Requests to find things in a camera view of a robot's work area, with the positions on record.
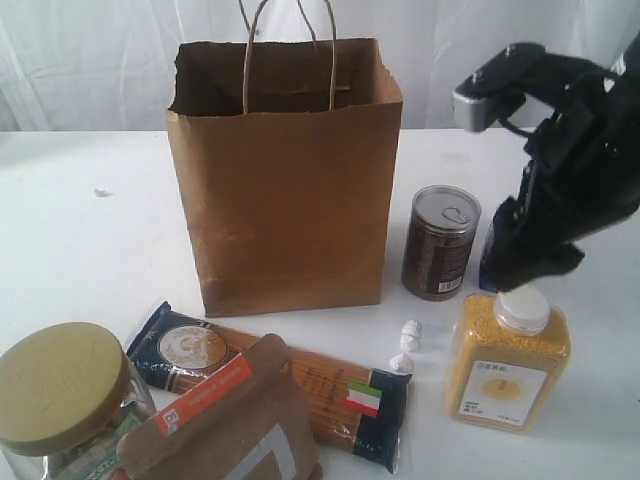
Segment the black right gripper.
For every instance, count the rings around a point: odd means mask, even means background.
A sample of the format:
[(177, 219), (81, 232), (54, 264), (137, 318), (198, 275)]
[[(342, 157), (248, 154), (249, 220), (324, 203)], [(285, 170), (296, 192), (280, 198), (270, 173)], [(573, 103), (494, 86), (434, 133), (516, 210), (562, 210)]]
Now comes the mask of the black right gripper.
[[(530, 161), (517, 196), (496, 209), (498, 292), (573, 272), (585, 253), (571, 242), (635, 212), (635, 55), (612, 68), (546, 52), (521, 82), (550, 106), (526, 134)], [(536, 245), (557, 245), (542, 248)]]

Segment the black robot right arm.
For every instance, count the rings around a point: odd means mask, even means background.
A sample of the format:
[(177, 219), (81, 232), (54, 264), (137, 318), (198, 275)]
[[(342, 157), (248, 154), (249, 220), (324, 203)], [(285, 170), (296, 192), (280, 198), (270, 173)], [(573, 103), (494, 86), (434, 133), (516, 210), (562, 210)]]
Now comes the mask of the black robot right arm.
[(584, 258), (578, 240), (639, 209), (639, 48), (618, 73), (535, 43), (505, 48), (456, 92), (483, 105), (474, 131), (494, 122), (525, 138), (517, 195), (490, 223), (479, 286), (507, 292), (566, 275)]

